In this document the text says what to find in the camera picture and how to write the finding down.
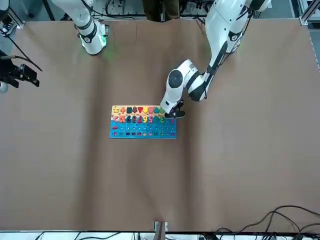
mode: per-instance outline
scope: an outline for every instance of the wire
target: wire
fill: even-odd
[[[269,220],[269,223],[268,223],[268,226],[266,227],[265,231],[267,232],[269,230],[269,227],[271,225],[271,222],[272,222],[272,218],[274,217],[274,212],[279,210],[279,209],[283,209],[283,208],[296,208],[296,209],[301,209],[301,210],[304,210],[306,212],[309,212],[313,215],[316,215],[318,217],[320,217],[320,214],[315,212],[315,211],[311,211],[305,207],[302,207],[302,206],[297,206],[297,205],[282,205],[282,206],[278,206],[272,213],[271,217],[270,217],[270,220]]]
[[[84,237],[84,238],[80,238],[78,240],[85,240],[85,239],[99,239],[99,240],[106,240],[106,239],[109,239],[109,238],[112,238],[113,236],[115,235],[118,235],[120,234],[120,232],[117,232],[111,236],[107,236],[107,237],[97,237],[97,236],[87,236],[87,237]]]
[[[227,227],[219,227],[215,232],[219,232],[220,230],[226,230],[227,232],[232,233],[232,231]]]
[[[315,223],[311,223],[311,224],[307,224],[307,225],[303,226],[303,227],[300,229],[300,231],[298,232],[298,234],[292,238],[292,240],[297,239],[297,237],[302,233],[302,231],[303,231],[304,229],[309,228],[309,227],[312,227],[312,226],[320,226],[320,222],[315,222]]]
[[[200,17],[195,16],[193,19],[197,19],[200,21],[201,24],[206,25],[206,22],[204,20],[202,20]]]
[[[102,12],[98,12],[96,10],[93,9],[93,7],[90,7],[84,0],[81,0],[81,2],[84,4],[84,6],[90,11],[90,12],[94,12],[96,14],[99,14],[101,16],[105,16],[105,17],[109,17],[109,18],[113,18],[113,19],[133,19],[135,20],[132,16],[112,16],[110,14],[108,14],[108,5],[110,3],[111,0],[108,0],[108,4],[105,7],[105,12],[106,14],[103,14]]]
[[[37,69],[39,69],[42,72],[42,69],[40,67],[38,67],[37,64],[35,64],[25,53],[24,51],[21,50],[21,48],[15,43],[15,41],[12,40],[12,38],[6,33],[4,32],[1,28],[0,31],[13,43],[13,45],[25,56],[26,59],[28,59],[28,62],[33,64]]]
[[[254,15],[254,14],[253,14],[253,12],[252,12],[252,14],[251,14],[250,17],[249,17],[248,23],[246,24],[245,29],[244,29],[244,31],[243,31],[243,33],[242,33],[242,36],[245,35],[245,33],[246,33],[246,31],[247,31],[247,28],[248,28],[248,26],[249,26],[250,20],[251,20],[251,18],[252,18],[253,15]]]
[[[117,16],[112,16],[111,14],[109,14],[108,13],[108,7],[109,7],[109,4],[110,4],[110,1],[111,0],[108,0],[108,3],[105,5],[105,13],[106,13],[106,15],[108,16],[108,17],[110,17],[110,18],[114,18],[114,19],[123,19],[123,18],[130,18],[130,19],[133,19],[133,20],[135,20],[132,16],[128,16],[128,17],[121,17],[121,16],[119,16],[119,17],[117,17]]]
[[[34,240],[38,240],[43,234],[45,234],[45,231],[43,231],[42,233],[40,233],[40,235],[38,235]]]
[[[75,237],[74,240],[77,240],[77,238],[79,237],[80,234],[81,234],[81,231],[77,234],[77,236]]]
[[[22,60],[25,60],[27,61],[28,63],[31,63],[32,65],[34,65],[37,69],[41,70],[37,64],[35,64],[33,61],[31,61],[30,59],[28,58],[25,58],[23,56],[16,56],[16,55],[13,55],[13,56],[0,56],[0,60],[11,60],[11,59],[22,59]]]
[[[240,15],[240,16],[238,16],[238,18],[236,19],[236,21],[237,20],[239,20],[240,18],[242,18],[244,15],[246,15],[247,13],[248,13],[248,8]]]

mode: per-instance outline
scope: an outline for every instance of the colorful number puzzle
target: colorful number puzzle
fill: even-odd
[[[112,139],[175,139],[176,135],[176,119],[166,119],[159,105],[112,106]]]

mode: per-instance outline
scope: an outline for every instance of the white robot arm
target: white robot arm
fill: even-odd
[[[166,112],[166,118],[184,117],[185,113],[180,111],[184,88],[193,101],[199,102],[207,97],[225,53],[234,52],[240,42],[248,18],[246,7],[262,12],[270,2],[271,0],[215,0],[205,20],[206,36],[211,48],[209,65],[205,73],[201,74],[188,59],[169,73],[166,92],[160,104]]]
[[[83,47],[91,55],[98,54],[106,46],[109,31],[107,26],[91,17],[88,7],[91,8],[93,1],[52,0],[72,18],[80,33]]]

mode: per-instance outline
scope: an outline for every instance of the black cable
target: black cable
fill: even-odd
[[[209,13],[209,4],[211,4],[211,6],[212,6],[212,4],[214,3],[214,1],[208,1],[208,2],[206,2],[205,3],[205,5],[204,5],[204,10],[206,11],[206,13]]]
[[[232,231],[227,227],[219,227],[215,232],[219,232],[220,230],[226,230],[227,232],[232,233]]]
[[[38,235],[34,240],[39,240],[39,238],[40,238],[43,234],[45,234],[45,231],[43,231],[42,233],[40,233],[40,235]]]
[[[15,41],[12,40],[12,38],[7,34],[5,33],[1,28],[0,28],[0,31],[13,43],[13,45],[25,56],[26,59],[28,59],[28,62],[33,64],[34,66],[36,66],[41,72],[42,72],[42,69],[40,67],[38,67],[37,64],[35,64],[25,53],[24,51],[21,50],[21,48],[15,43]]]
[[[243,33],[242,33],[242,36],[245,35],[245,33],[246,33],[246,31],[247,31],[247,28],[248,28],[248,26],[249,26],[250,20],[251,20],[251,18],[252,18],[253,15],[254,15],[254,14],[253,14],[253,12],[252,12],[252,14],[251,14],[250,17],[249,17],[248,23],[246,24],[245,29],[244,29],[244,31],[243,31]]]
[[[256,226],[256,225],[261,224],[270,214],[278,214],[278,212],[276,212],[276,210],[269,211],[261,220],[245,226],[244,228],[242,228],[240,231],[236,232],[235,234],[242,233],[244,230],[246,230],[246,229],[249,228],[249,227],[253,227],[253,226]]]
[[[240,15],[240,16],[238,16],[238,18],[236,19],[236,21],[237,20],[239,20],[240,18],[242,18],[245,14],[247,14],[248,13],[248,8]]]
[[[84,237],[84,238],[80,238],[78,240],[85,240],[85,239],[99,239],[99,240],[106,240],[106,239],[109,239],[109,238],[112,238],[113,236],[115,235],[118,235],[120,234],[120,232],[117,232],[111,236],[107,236],[107,237],[97,237],[97,236],[87,236],[87,237]]]
[[[108,5],[109,5],[109,3],[110,3],[110,0],[108,0],[108,4],[107,4],[107,6],[106,6],[106,8],[105,8],[106,14],[103,14],[102,12],[98,12],[98,11],[94,10],[94,8],[93,8],[93,7],[90,7],[84,0],[81,0],[81,2],[84,4],[84,6],[85,6],[90,12],[94,12],[94,13],[99,14],[99,15],[101,15],[101,16],[105,16],[105,17],[109,17],[109,18],[113,18],[113,19],[133,19],[133,20],[135,20],[132,16],[112,16],[112,15],[108,14],[107,8],[108,8]]]
[[[129,18],[129,19],[133,19],[135,20],[132,16],[113,16],[111,14],[109,14],[108,12],[108,7],[109,7],[109,4],[110,4],[110,1],[111,0],[108,0],[108,3],[105,5],[105,13],[106,13],[106,16],[109,17],[109,18],[114,18],[114,19],[125,19],[125,18]]]
[[[32,65],[34,65],[37,69],[41,70],[41,68],[38,67],[37,64],[35,64],[33,61],[31,61],[28,58],[25,58],[23,56],[16,56],[16,55],[12,55],[12,56],[0,56],[0,60],[11,60],[11,59],[22,59],[27,61],[28,63],[31,63]]]
[[[206,22],[204,20],[202,20],[200,17],[195,16],[193,19],[197,19],[200,21],[201,24],[206,25]]]
[[[279,209],[283,209],[283,208],[296,208],[296,209],[301,209],[301,210],[304,210],[304,211],[306,211],[306,212],[309,212],[309,213],[311,213],[311,214],[313,214],[313,215],[316,215],[316,216],[320,217],[320,214],[319,214],[319,213],[317,213],[317,212],[315,212],[315,211],[311,211],[311,210],[309,210],[309,209],[307,209],[307,208],[305,208],[305,207],[302,207],[302,206],[297,206],[297,205],[282,205],[282,206],[278,206],[278,207],[273,211],[273,213],[272,213],[272,215],[271,215],[271,217],[270,217],[268,226],[267,226],[266,229],[265,229],[265,232],[267,232],[267,231],[269,230],[269,227],[270,227],[271,222],[272,222],[272,218],[274,217],[274,212],[277,211],[277,210],[279,210]]]
[[[320,222],[310,223],[310,224],[307,224],[307,225],[303,226],[303,227],[300,229],[300,231],[298,232],[298,234],[292,238],[292,240],[297,239],[297,237],[301,235],[301,233],[302,233],[302,231],[303,231],[304,229],[309,228],[309,227],[312,227],[312,226],[320,226]]]
[[[74,240],[77,240],[77,238],[79,237],[80,234],[81,234],[81,231],[77,234],[77,236],[75,237]]]

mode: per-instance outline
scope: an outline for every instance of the metal frame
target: metal frame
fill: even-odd
[[[300,4],[300,7],[301,7],[301,10],[303,11],[303,6],[304,6],[304,2],[306,0],[300,0],[299,1],[299,4]],[[320,8],[320,0],[313,0],[311,2],[311,4],[304,10],[303,14],[301,15],[300,17],[300,22],[301,22],[301,25],[303,26],[306,26],[308,25],[308,21],[310,22],[317,22],[317,21],[320,21],[320,18],[316,18],[314,17],[314,15],[317,13],[317,12],[320,12],[318,10],[318,8]]]
[[[22,21],[20,17],[15,13],[15,11],[12,10],[11,7],[9,7],[8,15],[10,18],[12,18],[13,21],[16,22],[16,24],[18,24],[19,28],[22,29],[24,27],[25,21]]]
[[[55,17],[54,17],[54,14],[53,14],[52,11],[51,11],[51,8],[50,8],[50,6],[49,6],[48,1],[47,1],[47,0],[42,0],[42,3],[43,3],[43,5],[44,5],[44,7],[45,7],[46,13],[48,14],[50,20],[51,20],[51,21],[54,21],[54,20],[55,20]]]

